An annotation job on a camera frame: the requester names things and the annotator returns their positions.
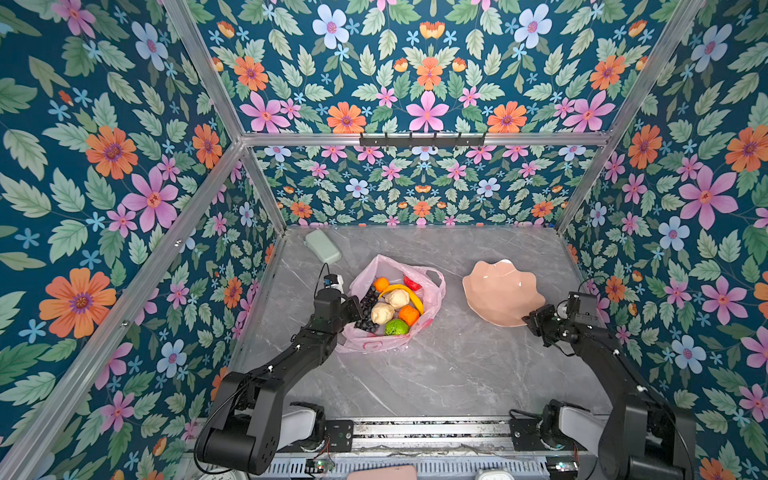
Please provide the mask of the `pink scalloped bowl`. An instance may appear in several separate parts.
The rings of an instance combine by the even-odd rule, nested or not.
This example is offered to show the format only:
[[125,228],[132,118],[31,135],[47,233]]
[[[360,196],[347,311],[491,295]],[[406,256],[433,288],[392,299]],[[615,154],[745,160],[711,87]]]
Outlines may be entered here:
[[533,273],[519,270],[510,260],[479,261],[462,279],[469,308],[482,320],[504,328],[525,326],[530,312],[546,304]]

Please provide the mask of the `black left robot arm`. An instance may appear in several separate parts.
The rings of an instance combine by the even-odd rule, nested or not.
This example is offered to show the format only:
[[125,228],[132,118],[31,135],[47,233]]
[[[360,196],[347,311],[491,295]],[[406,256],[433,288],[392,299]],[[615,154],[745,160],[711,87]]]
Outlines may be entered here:
[[359,298],[333,287],[315,293],[314,313],[282,353],[221,381],[212,410],[194,444],[198,467],[260,475],[281,449],[286,394],[334,352],[343,328],[362,316]]

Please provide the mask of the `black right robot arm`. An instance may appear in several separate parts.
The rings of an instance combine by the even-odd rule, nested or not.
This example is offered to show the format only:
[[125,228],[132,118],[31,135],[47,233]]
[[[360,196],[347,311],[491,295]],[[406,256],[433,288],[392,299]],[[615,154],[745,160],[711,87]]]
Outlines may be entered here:
[[558,305],[523,316],[544,346],[570,346],[595,374],[611,404],[607,417],[558,400],[539,416],[548,447],[573,443],[592,453],[606,479],[692,479],[696,425],[693,415],[665,400],[644,380],[601,325],[595,296],[572,292]]

